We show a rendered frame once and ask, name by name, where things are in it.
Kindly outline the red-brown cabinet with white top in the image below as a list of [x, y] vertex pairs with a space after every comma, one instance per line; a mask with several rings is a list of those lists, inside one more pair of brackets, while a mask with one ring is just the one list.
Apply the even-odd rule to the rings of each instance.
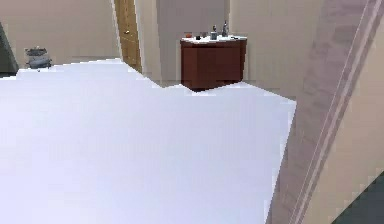
[[192, 91], [218, 88], [243, 80], [247, 38], [182, 38], [181, 84]]

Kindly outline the brown wooden room door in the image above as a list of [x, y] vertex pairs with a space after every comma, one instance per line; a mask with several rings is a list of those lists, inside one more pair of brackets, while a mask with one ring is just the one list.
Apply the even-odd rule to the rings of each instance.
[[142, 65], [134, 0], [114, 0], [114, 3], [123, 61], [141, 73]]

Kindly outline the mauve room door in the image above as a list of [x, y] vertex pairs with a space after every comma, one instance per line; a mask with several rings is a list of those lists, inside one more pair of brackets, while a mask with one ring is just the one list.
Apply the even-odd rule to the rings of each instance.
[[383, 15], [384, 0], [324, 0], [265, 224], [304, 224]]

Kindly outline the grey bin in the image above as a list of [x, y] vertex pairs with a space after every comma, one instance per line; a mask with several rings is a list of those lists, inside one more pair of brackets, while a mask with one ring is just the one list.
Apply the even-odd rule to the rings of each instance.
[[36, 46], [25, 50], [27, 57], [26, 64], [31, 69], [49, 68], [52, 66], [52, 59], [45, 48]]

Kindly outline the dark grey-green furniture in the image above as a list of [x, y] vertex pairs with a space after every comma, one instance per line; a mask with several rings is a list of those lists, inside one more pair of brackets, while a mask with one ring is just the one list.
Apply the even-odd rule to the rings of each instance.
[[0, 23], [0, 78], [15, 76], [19, 66]]

